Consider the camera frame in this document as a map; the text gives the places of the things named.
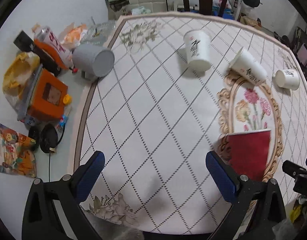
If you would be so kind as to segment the red paper cup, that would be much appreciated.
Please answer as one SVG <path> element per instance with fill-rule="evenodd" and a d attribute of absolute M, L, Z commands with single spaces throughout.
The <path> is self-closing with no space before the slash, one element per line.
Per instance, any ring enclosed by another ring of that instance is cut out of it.
<path fill-rule="evenodd" d="M 231 133 L 220 139 L 218 155 L 237 174 L 244 174 L 252 180 L 262 181 L 270 140 L 270 129 Z"/>

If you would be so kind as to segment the white paper cup right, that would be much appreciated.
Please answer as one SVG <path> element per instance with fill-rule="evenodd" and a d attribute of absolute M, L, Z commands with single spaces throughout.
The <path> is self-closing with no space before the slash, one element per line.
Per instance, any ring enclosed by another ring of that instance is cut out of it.
<path fill-rule="evenodd" d="M 278 70 L 275 74 L 275 81 L 278 87 L 297 90 L 300 86 L 300 77 L 294 69 Z"/>

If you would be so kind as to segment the white paper cup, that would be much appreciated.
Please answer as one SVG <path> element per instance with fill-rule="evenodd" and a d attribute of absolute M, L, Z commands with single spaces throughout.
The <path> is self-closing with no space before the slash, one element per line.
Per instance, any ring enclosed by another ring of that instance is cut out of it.
<path fill-rule="evenodd" d="M 211 37 L 203 30 L 191 30 L 184 35 L 185 50 L 189 68 L 206 72 L 211 68 Z"/>
<path fill-rule="evenodd" d="M 294 69 L 278 70 L 275 74 L 275 81 L 278 87 L 297 90 L 300 86 L 300 77 Z"/>
<path fill-rule="evenodd" d="M 229 67 L 254 86 L 260 86 L 267 77 L 266 70 L 244 47 L 237 52 Z"/>

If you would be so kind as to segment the white paper cup middle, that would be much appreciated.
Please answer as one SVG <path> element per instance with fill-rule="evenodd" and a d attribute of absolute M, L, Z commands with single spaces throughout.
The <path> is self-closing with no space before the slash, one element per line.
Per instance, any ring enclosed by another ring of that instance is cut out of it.
<path fill-rule="evenodd" d="M 244 47 L 237 52 L 229 67 L 254 86 L 260 86 L 267 77 L 266 70 Z"/>

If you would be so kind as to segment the white paper cup left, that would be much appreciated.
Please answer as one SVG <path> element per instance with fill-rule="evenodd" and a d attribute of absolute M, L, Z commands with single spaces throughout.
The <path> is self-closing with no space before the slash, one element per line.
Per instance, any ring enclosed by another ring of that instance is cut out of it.
<path fill-rule="evenodd" d="M 191 30 L 184 35 L 185 50 L 189 68 L 206 72 L 211 68 L 211 37 L 203 30 Z"/>

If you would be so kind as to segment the colourful snack packet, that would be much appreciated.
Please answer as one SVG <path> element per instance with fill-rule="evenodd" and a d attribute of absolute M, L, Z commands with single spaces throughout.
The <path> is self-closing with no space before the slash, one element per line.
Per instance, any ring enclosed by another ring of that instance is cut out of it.
<path fill-rule="evenodd" d="M 36 160 L 31 148 L 36 141 L 0 123 L 0 173 L 35 178 Z"/>

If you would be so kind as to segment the orange box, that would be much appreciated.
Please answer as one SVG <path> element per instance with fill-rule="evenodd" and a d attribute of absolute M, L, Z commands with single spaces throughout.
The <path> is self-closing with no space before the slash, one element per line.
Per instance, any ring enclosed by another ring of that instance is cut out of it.
<path fill-rule="evenodd" d="M 55 121 L 64 114 L 63 98 L 68 86 L 46 69 L 42 69 L 29 102 L 26 114 L 38 121 Z"/>

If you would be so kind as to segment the floral diamond pattern tablecloth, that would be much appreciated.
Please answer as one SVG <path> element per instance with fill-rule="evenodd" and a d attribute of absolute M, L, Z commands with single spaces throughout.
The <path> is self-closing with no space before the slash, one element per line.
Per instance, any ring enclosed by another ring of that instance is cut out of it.
<path fill-rule="evenodd" d="M 189 68 L 184 35 L 211 37 L 211 68 Z M 81 118 L 77 165 L 95 151 L 105 167 L 82 208 L 142 231 L 214 231 L 230 205 L 205 166 L 206 153 L 233 132 L 271 130 L 264 180 L 275 178 L 284 204 L 297 198 L 285 160 L 307 159 L 307 82 L 279 88 L 278 70 L 300 71 L 292 51 L 252 27 L 218 17 L 159 13 L 121 17 L 106 42 L 111 72 L 94 83 Z M 229 64 L 247 49 L 267 72 L 254 86 Z"/>

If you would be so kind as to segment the grey ribbed cylinder container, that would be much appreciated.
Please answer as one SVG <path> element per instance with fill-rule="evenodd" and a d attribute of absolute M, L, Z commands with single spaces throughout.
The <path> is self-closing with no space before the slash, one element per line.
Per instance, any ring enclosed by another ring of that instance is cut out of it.
<path fill-rule="evenodd" d="M 73 64 L 81 71 L 81 77 L 94 81 L 105 77 L 112 70 L 115 62 L 113 51 L 93 44 L 81 44 L 73 51 Z"/>

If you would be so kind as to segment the pink suitcase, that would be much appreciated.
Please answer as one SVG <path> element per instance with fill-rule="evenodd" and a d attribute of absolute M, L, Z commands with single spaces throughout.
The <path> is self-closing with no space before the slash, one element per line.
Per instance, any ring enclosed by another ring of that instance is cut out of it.
<path fill-rule="evenodd" d="M 307 67 L 307 45 L 305 43 L 298 50 L 297 58 L 304 67 Z"/>

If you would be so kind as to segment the yellow plastic bag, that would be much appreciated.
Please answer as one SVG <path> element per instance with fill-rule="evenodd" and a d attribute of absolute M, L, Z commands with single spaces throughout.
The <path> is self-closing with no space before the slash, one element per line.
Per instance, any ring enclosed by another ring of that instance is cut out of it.
<path fill-rule="evenodd" d="M 3 93 L 21 98 L 26 84 L 40 65 L 40 57 L 31 52 L 19 53 L 4 74 Z"/>

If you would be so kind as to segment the orange plastic bag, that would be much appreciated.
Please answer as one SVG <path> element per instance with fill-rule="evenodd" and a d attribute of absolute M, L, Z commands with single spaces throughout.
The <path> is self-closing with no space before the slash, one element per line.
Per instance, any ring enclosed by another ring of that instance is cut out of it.
<path fill-rule="evenodd" d="M 58 39 L 60 44 L 69 50 L 75 49 L 80 45 L 80 41 L 86 35 L 88 31 L 86 24 L 81 24 L 75 26 L 75 23 L 71 23 L 67 27 L 65 27 L 64 31 L 62 31 Z"/>

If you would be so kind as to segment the red white snack bag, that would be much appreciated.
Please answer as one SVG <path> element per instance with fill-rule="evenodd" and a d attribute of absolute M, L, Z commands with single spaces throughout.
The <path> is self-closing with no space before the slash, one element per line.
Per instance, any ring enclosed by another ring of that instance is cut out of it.
<path fill-rule="evenodd" d="M 62 69 L 72 69 L 72 52 L 65 48 L 49 26 L 36 24 L 32 27 L 34 33 L 34 43 L 38 48 L 45 51 L 56 64 Z"/>

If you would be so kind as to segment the cardboard box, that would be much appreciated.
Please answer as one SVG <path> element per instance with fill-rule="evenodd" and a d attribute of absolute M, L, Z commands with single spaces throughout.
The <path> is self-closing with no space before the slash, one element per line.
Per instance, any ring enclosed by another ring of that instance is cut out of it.
<path fill-rule="evenodd" d="M 261 30 L 262 29 L 262 24 L 254 19 L 251 19 L 247 16 L 241 16 L 240 17 L 240 23 L 244 24 L 244 25 L 248 25 L 250 27 L 253 27 L 257 30 Z"/>

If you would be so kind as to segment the silver trash bin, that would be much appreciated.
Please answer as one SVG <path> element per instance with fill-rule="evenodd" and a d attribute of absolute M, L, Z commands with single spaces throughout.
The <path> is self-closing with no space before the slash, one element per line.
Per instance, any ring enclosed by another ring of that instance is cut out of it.
<path fill-rule="evenodd" d="M 118 20 L 120 16 L 130 15 L 129 0 L 105 0 L 108 10 L 108 20 Z"/>

